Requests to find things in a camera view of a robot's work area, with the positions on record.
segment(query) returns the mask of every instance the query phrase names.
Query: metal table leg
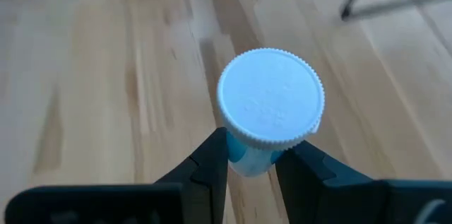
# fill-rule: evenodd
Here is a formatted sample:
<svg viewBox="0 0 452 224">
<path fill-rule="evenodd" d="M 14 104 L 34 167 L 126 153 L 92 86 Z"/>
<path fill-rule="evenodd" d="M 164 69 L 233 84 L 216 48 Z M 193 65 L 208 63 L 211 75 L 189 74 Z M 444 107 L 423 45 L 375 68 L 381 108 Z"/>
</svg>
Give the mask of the metal table leg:
<svg viewBox="0 0 452 224">
<path fill-rule="evenodd" d="M 430 1 L 439 0 L 392 0 L 377 4 L 372 4 L 364 8 L 359 8 L 353 11 L 352 6 L 356 0 L 345 0 L 343 7 L 341 8 L 340 17 L 342 20 L 350 20 L 361 18 L 362 16 L 374 16 L 378 13 L 384 13 L 392 11 L 398 8 L 404 8 L 406 6 L 415 6 L 424 4 Z"/>
</svg>

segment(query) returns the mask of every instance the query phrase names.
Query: light wood grain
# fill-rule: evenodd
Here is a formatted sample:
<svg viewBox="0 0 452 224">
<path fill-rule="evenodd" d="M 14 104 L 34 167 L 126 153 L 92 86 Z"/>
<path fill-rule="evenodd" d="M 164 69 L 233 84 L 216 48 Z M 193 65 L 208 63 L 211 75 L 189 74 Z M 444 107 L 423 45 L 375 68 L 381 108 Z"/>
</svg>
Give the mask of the light wood grain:
<svg viewBox="0 0 452 224">
<path fill-rule="evenodd" d="M 358 0 L 358 6 L 385 0 Z M 342 0 L 0 0 L 0 207 L 39 184 L 151 183 L 221 126 L 236 55 L 326 89 L 308 138 L 375 178 L 452 178 L 452 3 L 343 23 Z M 275 170 L 228 174 L 224 223 L 288 223 Z"/>
</svg>

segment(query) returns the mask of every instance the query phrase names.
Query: child-resistant cap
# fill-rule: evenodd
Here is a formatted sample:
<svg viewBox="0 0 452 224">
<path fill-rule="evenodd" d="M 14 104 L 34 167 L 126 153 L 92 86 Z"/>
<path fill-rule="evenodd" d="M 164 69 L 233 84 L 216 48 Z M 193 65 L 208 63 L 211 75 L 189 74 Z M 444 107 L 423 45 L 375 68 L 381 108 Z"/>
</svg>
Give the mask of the child-resistant cap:
<svg viewBox="0 0 452 224">
<path fill-rule="evenodd" d="M 242 143 L 263 150 L 296 146 L 319 127 L 323 86 L 305 61 L 279 49 L 235 57 L 218 83 L 225 127 Z"/>
</svg>

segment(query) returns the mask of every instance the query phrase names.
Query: plastic container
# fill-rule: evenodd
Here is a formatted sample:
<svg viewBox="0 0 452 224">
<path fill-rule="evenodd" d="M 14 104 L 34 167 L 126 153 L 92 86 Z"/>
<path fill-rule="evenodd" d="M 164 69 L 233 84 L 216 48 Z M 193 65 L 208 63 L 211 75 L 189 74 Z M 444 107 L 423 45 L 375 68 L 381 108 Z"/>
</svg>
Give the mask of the plastic container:
<svg viewBox="0 0 452 224">
<path fill-rule="evenodd" d="M 233 59 L 218 83 L 232 168 L 260 175 L 284 150 L 319 128 L 323 86 L 305 61 L 279 49 L 254 49 Z"/>
</svg>

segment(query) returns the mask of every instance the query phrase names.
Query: blue bottle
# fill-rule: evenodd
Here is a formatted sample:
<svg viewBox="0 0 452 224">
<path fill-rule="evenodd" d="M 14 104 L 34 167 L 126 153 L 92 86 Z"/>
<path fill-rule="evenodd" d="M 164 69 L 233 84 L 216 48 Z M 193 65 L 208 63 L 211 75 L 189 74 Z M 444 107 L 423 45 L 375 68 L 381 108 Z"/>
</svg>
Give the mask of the blue bottle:
<svg viewBox="0 0 452 224">
<path fill-rule="evenodd" d="M 325 105 L 315 71 L 299 57 L 270 48 L 233 59 L 217 97 L 231 166 L 246 177 L 267 172 L 284 150 L 315 133 Z"/>
</svg>

